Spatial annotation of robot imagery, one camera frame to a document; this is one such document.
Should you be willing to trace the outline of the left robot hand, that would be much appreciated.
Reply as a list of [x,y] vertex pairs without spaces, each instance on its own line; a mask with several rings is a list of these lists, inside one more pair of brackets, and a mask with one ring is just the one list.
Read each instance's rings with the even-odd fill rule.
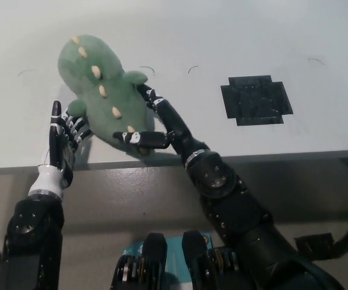
[[50,195],[63,199],[63,190],[68,188],[74,177],[76,152],[82,141],[91,135],[82,117],[73,117],[62,110],[61,102],[53,102],[49,149],[45,162],[39,165],[37,180],[29,189],[31,195]]

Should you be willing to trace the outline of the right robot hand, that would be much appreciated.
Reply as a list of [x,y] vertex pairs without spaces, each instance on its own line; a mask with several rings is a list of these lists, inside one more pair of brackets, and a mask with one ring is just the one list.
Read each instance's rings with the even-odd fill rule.
[[147,149],[166,149],[172,146],[181,156],[184,167],[210,152],[209,147],[195,139],[184,120],[164,97],[147,85],[136,86],[146,106],[156,113],[165,132],[114,132],[113,137],[124,144]]

